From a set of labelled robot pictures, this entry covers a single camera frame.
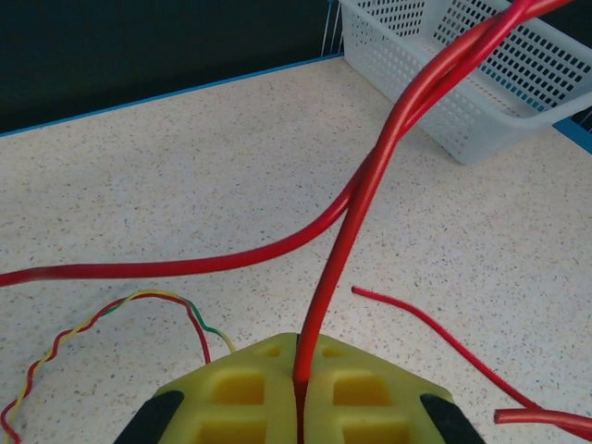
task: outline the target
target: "thin red wire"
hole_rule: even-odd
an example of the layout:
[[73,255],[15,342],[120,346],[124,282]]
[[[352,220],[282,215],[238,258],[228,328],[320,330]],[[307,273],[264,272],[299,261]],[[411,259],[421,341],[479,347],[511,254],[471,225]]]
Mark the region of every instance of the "thin red wire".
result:
[[580,430],[592,437],[592,418],[554,410],[499,409],[494,416],[496,424],[551,424]]
[[[191,323],[195,327],[195,330],[197,331],[197,334],[198,334],[198,336],[200,338],[200,342],[202,344],[202,349],[203,349],[203,360],[205,361],[206,364],[210,364],[210,362],[211,362],[210,349],[209,349],[209,347],[207,345],[207,341],[205,339],[204,331],[202,330],[202,327],[200,326],[200,324],[197,321],[197,319],[195,318],[195,315],[193,314],[193,311],[191,309],[191,306],[188,303],[186,303],[185,301],[183,301],[182,299],[172,298],[172,297],[166,296],[164,294],[153,294],[153,293],[146,293],[146,294],[142,294],[140,296],[136,296],[135,298],[133,298],[133,301],[136,301],[138,299],[146,299],[146,298],[163,299],[165,301],[171,301],[171,302],[179,303],[179,304],[181,304],[181,305],[183,305],[185,307],[185,309],[187,310],[187,316],[191,320]],[[101,309],[101,311],[99,311],[97,314],[95,314],[92,317],[92,319],[89,322],[89,324],[86,327],[81,328],[80,331],[79,331],[79,333],[82,333],[83,331],[86,331],[89,328],[93,327],[94,324],[96,324],[96,322],[103,315],[106,314],[106,312],[108,312],[109,310],[111,310],[113,307],[119,305],[123,301],[125,301],[125,298],[118,299],[117,301],[113,301],[113,302],[109,303],[106,307],[104,307],[103,309]],[[49,358],[47,359],[46,362],[52,361],[57,356],[57,351],[59,349],[59,341],[64,336],[66,336],[68,333],[70,333],[71,331],[72,331],[72,329],[62,331],[59,335],[57,335],[55,337],[54,344],[52,346],[52,354],[49,356]],[[35,368],[37,367],[37,364],[38,363],[39,363],[39,361],[33,363],[29,367],[29,371],[27,372],[27,382],[26,382],[27,388],[25,389],[25,398],[27,398],[29,396],[29,394],[31,393],[31,391],[33,389],[33,372],[35,371]],[[12,410],[12,408],[16,405],[16,403],[17,403],[17,400],[14,400],[14,401],[10,402],[7,405],[7,407],[2,411],[2,413],[0,414],[0,425],[4,428],[4,430],[6,431],[6,433],[15,441],[15,444],[19,444],[21,442],[21,439],[20,439],[19,434],[11,427],[11,425],[8,423],[8,421],[6,419],[7,416],[8,416],[8,414]]]
[[[497,375],[493,370],[487,367],[482,361],[479,360],[474,354],[472,354],[466,347],[464,347],[456,338],[454,338],[451,333],[448,332],[446,328],[444,328],[441,324],[438,323],[433,317],[430,317],[428,314],[422,312],[419,308],[411,305],[410,303],[400,301],[398,299],[392,298],[390,296],[386,296],[384,294],[376,293],[374,291],[361,289],[360,287],[353,286],[351,287],[351,292],[357,294],[359,296],[372,299],[373,301],[387,303],[389,305],[393,305],[397,308],[401,308],[402,310],[414,315],[415,317],[419,318],[425,324],[427,324],[430,328],[432,328],[436,333],[438,333],[444,340],[446,340],[449,345],[456,350],[464,359],[466,359],[474,368],[476,368],[483,376],[489,379],[493,384],[498,386],[501,390],[503,390],[508,396],[514,399],[516,402],[522,404],[526,409],[529,411],[542,411],[543,408],[535,403],[534,401],[529,400],[526,398],[525,395],[520,393],[516,388],[512,387],[506,381],[504,381],[499,375]],[[578,428],[572,428],[569,426],[560,426],[566,432],[569,432],[573,435],[576,435],[580,438],[590,440],[592,439],[592,430],[587,429],[582,431]]]
[[[528,8],[525,19],[532,19],[546,14],[570,1],[540,0]],[[476,42],[496,20],[497,18],[491,18],[476,26],[438,55],[438,62],[441,65],[433,67],[434,71],[431,77],[428,78],[425,76],[422,80],[425,82],[425,89],[422,90],[422,99],[428,99],[430,97],[430,88],[458,63],[469,48],[475,46]],[[405,122],[405,126],[403,127],[404,132],[409,130],[413,125],[412,122],[415,122],[429,107],[428,103],[423,103],[422,100],[419,100],[419,103],[421,104],[421,108],[419,107],[420,105],[417,106],[412,118]],[[292,252],[320,236],[343,215],[350,203],[352,192],[356,188],[362,173],[366,170],[368,160],[373,152],[365,158],[338,198],[321,216],[309,226],[283,240],[246,252],[185,261],[39,266],[0,275],[0,287],[8,287],[34,280],[170,278],[225,271],[274,259]]]
[[[468,56],[459,62],[456,68],[451,70],[443,80],[438,81],[435,72],[441,67],[442,55],[437,55],[422,69],[393,107],[392,112],[388,116],[387,123],[380,133],[375,152],[366,169],[366,174],[361,178],[352,196],[350,209],[341,225],[325,269],[314,292],[306,319],[304,320],[293,369],[294,392],[296,394],[296,404],[301,420],[303,420],[306,389],[311,375],[315,346],[323,319],[339,282],[343,267],[347,262],[352,246],[364,222],[365,215],[376,194],[380,180],[382,180],[387,170],[396,145],[405,134],[404,131],[406,128],[411,127],[415,123],[408,119],[410,117],[419,118],[421,115],[415,112],[416,109],[421,108],[425,110],[426,108],[422,108],[422,105],[432,105],[437,102],[451,87],[463,80],[464,77],[485,60],[487,55],[503,41],[514,27],[524,21],[527,9],[533,4],[533,0],[516,0],[507,11],[495,16],[495,18],[491,18],[488,21],[488,26],[482,26],[480,29],[469,31],[469,33],[479,33],[481,38],[474,46],[467,48]],[[444,56],[452,54],[456,54],[458,57],[462,56],[459,54],[459,40],[462,41],[463,38],[457,39],[453,44],[445,48],[443,51]],[[437,86],[427,98],[424,89],[425,79],[436,80],[437,82]],[[420,105],[422,99],[428,101],[428,104]]]

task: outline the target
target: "white plastic basket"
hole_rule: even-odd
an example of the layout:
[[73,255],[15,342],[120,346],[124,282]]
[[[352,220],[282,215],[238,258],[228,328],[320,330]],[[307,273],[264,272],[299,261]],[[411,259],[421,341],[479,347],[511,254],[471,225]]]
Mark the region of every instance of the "white plastic basket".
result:
[[[393,102],[444,46],[504,0],[340,0],[345,59]],[[520,26],[419,126],[463,164],[592,105],[592,50],[539,19]]]

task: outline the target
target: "red and yellow wire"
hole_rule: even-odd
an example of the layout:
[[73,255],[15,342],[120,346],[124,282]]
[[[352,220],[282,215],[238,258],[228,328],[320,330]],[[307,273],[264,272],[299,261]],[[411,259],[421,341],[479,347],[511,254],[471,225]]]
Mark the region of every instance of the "red and yellow wire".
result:
[[[199,311],[197,310],[195,305],[193,305],[192,302],[190,302],[189,300],[181,298],[177,294],[171,293],[169,291],[162,291],[162,290],[136,291],[135,293],[131,294],[127,298],[122,298],[117,301],[113,301],[113,302],[109,303],[101,311],[99,311],[94,316],[86,319],[84,322],[80,323],[77,327],[74,327],[72,329],[65,330],[65,331],[61,332],[59,335],[57,335],[52,347],[47,351],[45,356],[42,359],[40,359],[39,361],[37,361],[36,363],[33,363],[31,365],[31,367],[29,367],[29,371],[27,372],[27,378],[26,378],[26,382],[25,382],[24,387],[20,391],[17,398],[15,400],[13,400],[10,404],[8,404],[7,407],[0,414],[0,424],[2,425],[4,430],[6,431],[5,444],[8,444],[8,442],[11,438],[14,440],[15,444],[19,444],[21,442],[19,434],[15,431],[15,429],[13,427],[16,417],[17,417],[17,414],[19,413],[20,407],[21,407],[22,403],[24,402],[25,398],[27,398],[29,396],[29,394],[31,393],[31,391],[33,389],[33,380],[34,380],[35,376],[40,372],[40,370],[43,368],[43,366],[45,364],[52,361],[57,356],[57,352],[58,352],[59,347],[61,345],[65,344],[66,342],[68,342],[70,339],[72,339],[77,334],[90,329],[92,326],[94,326],[94,324],[96,324],[96,322],[101,317],[110,314],[111,312],[123,307],[124,305],[126,305],[127,303],[129,303],[131,301],[136,301],[139,299],[146,299],[146,298],[157,298],[157,299],[162,299],[165,301],[176,302],[176,303],[183,305],[185,307],[185,309],[187,311],[187,316],[189,317],[189,319],[191,320],[191,323],[195,327],[195,330],[196,330],[196,332],[199,336],[200,342],[202,344],[203,360],[205,361],[206,364],[210,363],[211,358],[210,358],[210,351],[209,351],[209,348],[207,345],[207,341],[205,339],[205,334],[204,334],[205,329],[208,331],[214,332],[220,338],[222,338],[222,340],[224,340],[225,343],[227,344],[230,352],[235,351],[235,347],[232,344],[232,341],[230,341],[230,339],[228,338],[228,336],[215,328],[208,327],[203,322],[203,319],[201,318],[201,315],[199,314]],[[8,416],[9,413],[10,413],[10,419],[7,420],[6,417]]]

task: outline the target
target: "black rubber pad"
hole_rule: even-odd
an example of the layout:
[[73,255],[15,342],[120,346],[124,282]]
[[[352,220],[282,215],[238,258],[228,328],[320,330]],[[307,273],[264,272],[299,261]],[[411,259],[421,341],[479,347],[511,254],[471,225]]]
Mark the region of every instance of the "black rubber pad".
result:
[[419,398],[446,444],[485,444],[457,405],[431,394]]
[[180,391],[168,391],[147,401],[121,432],[115,444],[158,444],[183,402]]

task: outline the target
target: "green wire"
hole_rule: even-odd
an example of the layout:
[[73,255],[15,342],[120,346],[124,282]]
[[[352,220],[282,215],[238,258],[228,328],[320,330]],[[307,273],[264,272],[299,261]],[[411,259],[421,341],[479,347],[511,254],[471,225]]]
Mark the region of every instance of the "green wire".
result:
[[[202,326],[202,328],[205,331],[208,331],[210,333],[214,333],[215,335],[219,336],[222,340],[226,341],[226,339],[224,338],[224,336],[222,335],[222,333],[220,333],[217,329],[208,326],[205,322],[204,319],[202,318],[202,315],[200,314],[200,311],[197,309],[197,307],[195,306],[195,304],[193,302],[191,302],[188,299],[185,298],[181,298],[184,302],[188,303],[191,307],[191,310],[193,311],[193,314],[195,315],[195,317],[197,317],[197,321],[200,323],[200,326]],[[103,316],[109,315],[111,313],[113,313],[114,311],[116,311],[117,308],[119,308],[121,306],[121,304],[123,303],[123,301],[121,301],[119,304],[117,304],[115,307],[110,308],[109,310],[107,310],[106,312],[103,313]]]

